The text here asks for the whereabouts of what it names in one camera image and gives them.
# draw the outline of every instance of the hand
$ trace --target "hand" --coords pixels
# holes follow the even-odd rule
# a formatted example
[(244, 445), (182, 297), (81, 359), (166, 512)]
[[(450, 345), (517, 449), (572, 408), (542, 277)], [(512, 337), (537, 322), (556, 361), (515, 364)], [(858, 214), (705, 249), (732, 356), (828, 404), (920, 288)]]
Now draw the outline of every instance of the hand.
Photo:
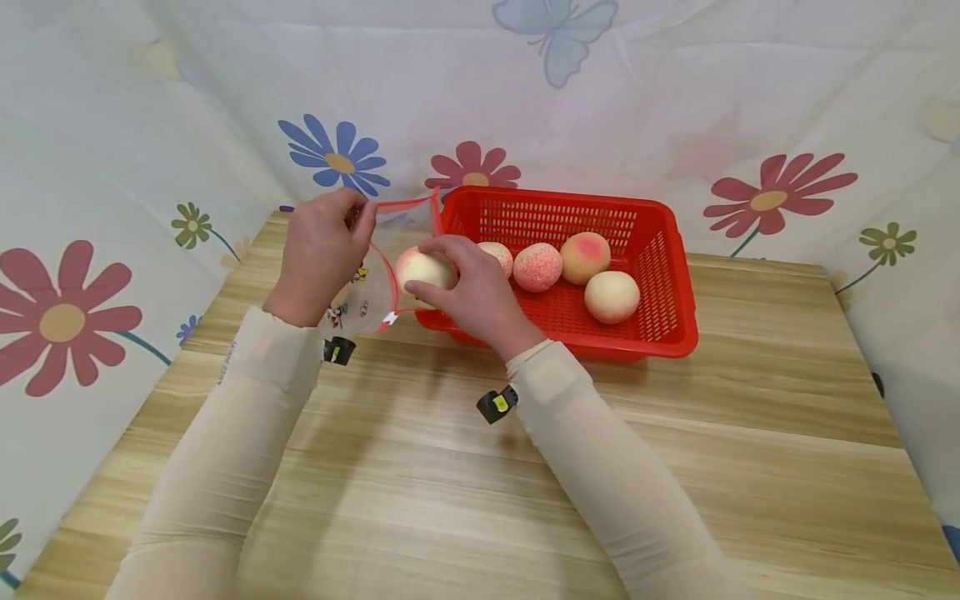
[(435, 237), (419, 248), (446, 254), (460, 271), (460, 280), (452, 290), (408, 281), (406, 290), (443, 310), (466, 334), (486, 342), (504, 362), (546, 339), (520, 310), (496, 258), (459, 235)]
[(297, 206), (290, 215), (283, 266), (264, 312), (297, 327), (316, 327), (333, 297), (370, 249), (376, 204), (347, 187)]

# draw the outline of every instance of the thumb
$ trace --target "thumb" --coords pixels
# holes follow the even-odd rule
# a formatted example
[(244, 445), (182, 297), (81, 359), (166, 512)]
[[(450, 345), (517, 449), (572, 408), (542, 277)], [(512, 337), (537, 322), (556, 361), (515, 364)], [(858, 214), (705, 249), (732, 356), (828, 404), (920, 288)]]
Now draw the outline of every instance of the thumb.
[(376, 228), (376, 204), (366, 203), (360, 209), (360, 216), (353, 224), (353, 239), (361, 244), (369, 245)]
[(426, 281), (416, 281), (410, 280), (407, 281), (403, 286), (407, 292), (410, 292), (420, 300), (423, 300), (431, 306), (436, 306), (437, 308), (443, 308), (446, 304), (446, 295), (449, 294), (444, 288), (437, 287), (436, 285), (431, 285)]

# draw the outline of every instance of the beige arm sleeve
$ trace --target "beige arm sleeve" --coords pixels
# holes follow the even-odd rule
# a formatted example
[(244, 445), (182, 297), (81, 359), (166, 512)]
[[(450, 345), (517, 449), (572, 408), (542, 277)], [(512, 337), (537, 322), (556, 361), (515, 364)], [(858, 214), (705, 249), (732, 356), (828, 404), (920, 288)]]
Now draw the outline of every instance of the beige arm sleeve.
[(593, 388), (562, 345), (508, 363), (533, 443), (631, 598), (749, 598), (674, 476)]
[(321, 335), (251, 308), (154, 489), (108, 600), (228, 600), (244, 540), (317, 383)]

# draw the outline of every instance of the flower stem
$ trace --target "flower stem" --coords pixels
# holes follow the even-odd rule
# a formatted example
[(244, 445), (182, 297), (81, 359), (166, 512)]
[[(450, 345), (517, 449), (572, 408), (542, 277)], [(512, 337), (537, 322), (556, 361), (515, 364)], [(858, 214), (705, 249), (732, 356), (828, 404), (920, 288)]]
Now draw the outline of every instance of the flower stem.
[(211, 230), (210, 230), (210, 233), (213, 233), (214, 235), (216, 235), (216, 236), (217, 236), (217, 239), (220, 240), (221, 242), (223, 242), (223, 243), (224, 243), (224, 246), (227, 247), (227, 250), (229, 250), (230, 253), (233, 254), (233, 257), (237, 259), (237, 262), (240, 262), (240, 257), (237, 256), (237, 253), (233, 251), (233, 246), (230, 245), (230, 242), (228, 242), (227, 240), (224, 239), (224, 236), (223, 236), (223, 235), (217, 233), (217, 230), (216, 230), (216, 229), (211, 229)]
[(867, 271), (867, 273), (864, 273), (863, 275), (861, 275), (861, 276), (859, 276), (858, 278), (854, 279), (853, 281), (851, 281), (851, 282), (848, 283), (847, 285), (843, 286), (842, 288), (840, 288), (840, 289), (837, 290), (836, 292), (833, 292), (833, 295), (836, 296), (836, 295), (839, 294), (840, 292), (843, 292), (844, 290), (848, 290), (848, 289), (852, 288), (854, 285), (856, 285), (856, 284), (859, 283), (860, 281), (863, 281), (864, 279), (866, 279), (866, 278), (867, 278), (867, 275), (869, 275), (870, 273), (876, 271), (876, 268), (879, 267), (879, 266), (880, 266), (880, 263), (875, 264), (873, 267), (870, 268), (870, 270)]
[(13, 575), (13, 573), (10, 573), (9, 571), (0, 572), (0, 580), (2, 580), (3, 583), (7, 584), (13, 589), (17, 589), (20, 587), (20, 580), (17, 579), (16, 576)]
[(153, 356), (159, 358), (160, 362), (162, 362), (164, 365), (166, 365), (167, 367), (170, 366), (171, 360), (167, 358), (166, 355), (163, 354), (163, 352), (154, 348), (153, 344), (147, 342), (146, 340), (144, 340), (137, 334), (133, 333), (132, 331), (114, 331), (114, 333), (119, 335), (122, 338), (130, 340), (131, 342), (133, 342), (134, 344), (137, 344), (141, 348), (146, 349)]
[(733, 254), (730, 255), (730, 258), (734, 258), (738, 254), (740, 254), (740, 251), (743, 250), (743, 248), (750, 243), (750, 240), (754, 239), (758, 233), (760, 233), (759, 226), (757, 226), (756, 229), (751, 231), (750, 235), (747, 236), (747, 239), (743, 240), (743, 244), (740, 244), (740, 246), (733, 251)]

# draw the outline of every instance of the black wrist sensor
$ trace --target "black wrist sensor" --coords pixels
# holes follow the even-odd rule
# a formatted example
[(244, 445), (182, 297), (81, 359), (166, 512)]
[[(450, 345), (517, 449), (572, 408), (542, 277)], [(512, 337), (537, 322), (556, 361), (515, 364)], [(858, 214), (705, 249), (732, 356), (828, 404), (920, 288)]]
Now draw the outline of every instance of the black wrist sensor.
[(340, 336), (324, 340), (324, 360), (335, 365), (345, 365), (356, 347), (356, 344)]
[(488, 423), (494, 424), (503, 419), (510, 412), (510, 409), (516, 406), (519, 397), (514, 388), (509, 385), (502, 392), (487, 392), (477, 402), (477, 410), (483, 415)]

